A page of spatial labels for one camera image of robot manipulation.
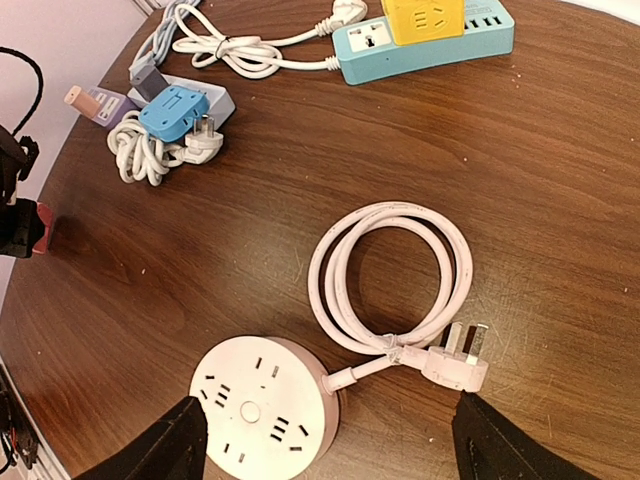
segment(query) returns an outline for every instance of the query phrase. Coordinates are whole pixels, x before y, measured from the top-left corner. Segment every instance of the white power cord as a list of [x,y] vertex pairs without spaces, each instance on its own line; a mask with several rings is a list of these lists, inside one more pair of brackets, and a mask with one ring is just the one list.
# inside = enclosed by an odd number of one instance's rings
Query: white power cord
[[[184,12],[197,18],[210,35],[198,35],[184,21]],[[297,62],[284,60],[277,47],[303,42],[316,36],[329,35],[345,25],[362,20],[367,14],[367,5],[362,0],[335,0],[333,14],[313,29],[281,40],[262,40],[258,36],[232,37],[223,35],[201,12],[190,5],[177,5],[175,20],[186,38],[176,40],[173,49],[179,53],[193,54],[191,64],[204,68],[223,60],[236,73],[250,79],[262,79],[273,75],[280,68],[293,70],[339,70],[335,56],[320,62]]]
[[[429,228],[414,219],[429,222],[442,232],[453,252],[452,260],[442,241]],[[432,248],[440,267],[440,289],[433,308],[415,329],[401,335],[376,335],[371,332],[356,316],[347,294],[347,265],[354,245],[366,233],[383,227],[403,228],[419,235]],[[336,326],[322,303],[320,272],[329,248],[349,228],[351,230],[331,253],[324,277],[326,303]],[[452,263],[455,265],[455,277]],[[364,355],[382,356],[358,367],[329,375],[325,388],[334,392],[393,365],[408,365],[421,370],[430,380],[449,388],[479,390],[486,375],[487,364],[478,360],[475,352],[455,353],[460,333],[458,327],[454,338],[450,337],[446,351],[424,350],[462,306],[469,293],[472,276],[473,261],[464,236],[448,219],[428,208],[411,203],[384,202],[361,208],[336,223],[320,240],[309,266],[308,288],[313,313],[324,331],[344,348]],[[436,366],[435,373],[434,355],[438,359],[443,358],[440,362],[443,366]]]
[[[136,56],[133,58],[129,72],[131,78],[135,76],[135,73],[145,65],[159,66],[167,57],[167,53],[171,49],[171,40],[173,34],[176,31],[176,15],[175,10],[178,5],[189,5],[197,7],[201,0],[172,0],[164,9],[162,20],[158,28],[147,37],[144,43],[138,49]],[[188,11],[182,11],[180,18],[185,18],[189,15]]]
[[183,163],[201,165],[216,156],[224,137],[213,130],[213,120],[197,122],[185,137],[186,146],[164,143],[151,137],[140,124],[140,112],[131,111],[109,132],[107,145],[116,156],[120,178],[125,183],[148,179],[157,187],[171,168]]

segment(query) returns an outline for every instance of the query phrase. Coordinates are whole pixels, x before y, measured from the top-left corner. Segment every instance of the blue adapter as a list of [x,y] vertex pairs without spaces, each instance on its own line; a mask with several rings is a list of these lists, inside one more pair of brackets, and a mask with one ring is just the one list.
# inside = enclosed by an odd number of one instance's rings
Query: blue adapter
[[465,7],[464,35],[398,46],[386,17],[333,32],[345,81],[359,85],[424,68],[504,55],[513,51],[515,21],[498,0],[475,0]]
[[142,109],[140,123],[150,135],[170,143],[184,137],[208,111],[204,93],[170,86]]

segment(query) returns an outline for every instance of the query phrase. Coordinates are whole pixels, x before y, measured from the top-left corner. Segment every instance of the white plug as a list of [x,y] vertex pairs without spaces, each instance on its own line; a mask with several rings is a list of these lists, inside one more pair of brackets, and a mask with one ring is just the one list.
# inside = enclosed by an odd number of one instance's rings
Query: white plug
[[465,390],[470,393],[480,391],[489,369],[489,364],[478,358],[487,330],[486,325],[478,324],[469,353],[464,353],[456,351],[462,324],[453,323],[446,346],[431,347],[427,351],[422,375],[438,385],[453,390]]
[[368,8],[362,0],[335,0],[332,10],[333,14],[315,27],[320,37],[330,35],[345,25],[362,21],[367,15]]
[[193,132],[185,137],[187,148],[181,160],[194,165],[207,163],[218,154],[223,141],[224,136],[215,131],[213,118],[205,115],[194,123]]

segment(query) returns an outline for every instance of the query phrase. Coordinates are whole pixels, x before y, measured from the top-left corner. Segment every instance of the black cable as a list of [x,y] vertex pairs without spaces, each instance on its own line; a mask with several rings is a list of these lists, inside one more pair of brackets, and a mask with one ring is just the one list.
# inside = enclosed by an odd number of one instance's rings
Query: black cable
[[4,450],[4,455],[5,457],[7,457],[7,464],[4,467],[0,468],[0,475],[2,475],[4,472],[9,470],[9,467],[11,466],[11,460],[13,459],[14,451],[13,451],[13,445],[11,445],[11,442],[5,438],[4,433],[0,433],[0,443],[2,443],[2,449]]
[[29,109],[27,114],[24,116],[24,118],[20,121],[18,126],[11,133],[11,135],[15,137],[18,134],[18,132],[22,130],[22,127],[26,125],[26,123],[29,121],[31,116],[35,113],[35,111],[38,108],[38,105],[40,104],[40,100],[42,100],[42,92],[44,90],[44,77],[42,76],[42,70],[40,69],[40,66],[33,59],[27,57],[24,53],[19,52],[17,50],[13,50],[11,48],[7,48],[7,47],[0,47],[0,53],[11,55],[13,57],[19,58],[20,60],[28,63],[29,66],[33,68],[33,71],[36,73],[36,77],[38,77],[38,93],[36,94],[36,99],[33,101],[33,105],[31,105],[31,108]]

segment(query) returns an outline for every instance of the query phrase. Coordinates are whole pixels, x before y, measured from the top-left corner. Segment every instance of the wooden table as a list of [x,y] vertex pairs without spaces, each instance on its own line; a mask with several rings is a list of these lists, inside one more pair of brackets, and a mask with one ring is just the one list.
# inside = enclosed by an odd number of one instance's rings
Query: wooden table
[[[269,38],[330,6],[247,3],[202,9],[226,34]],[[482,396],[594,474],[640,477],[640,29],[552,1],[507,7],[513,55],[361,87],[338,72],[249,81],[171,54],[164,72],[224,85],[238,109],[215,162],[158,188],[122,183],[106,132],[78,121],[42,195],[59,215],[51,254],[19,262],[0,321],[0,354],[72,475],[183,397],[223,339],[286,337],[330,371],[365,360],[316,324],[307,265],[343,215],[397,199],[446,215],[471,245],[475,279],[457,319],[491,326]],[[103,86],[127,90],[157,20]],[[287,56],[331,51],[325,38]],[[421,241],[394,230],[359,244],[349,277],[380,333],[412,328],[439,279]],[[458,397],[408,368],[363,380],[304,478],[456,478]],[[208,478],[227,477],[210,467]]]

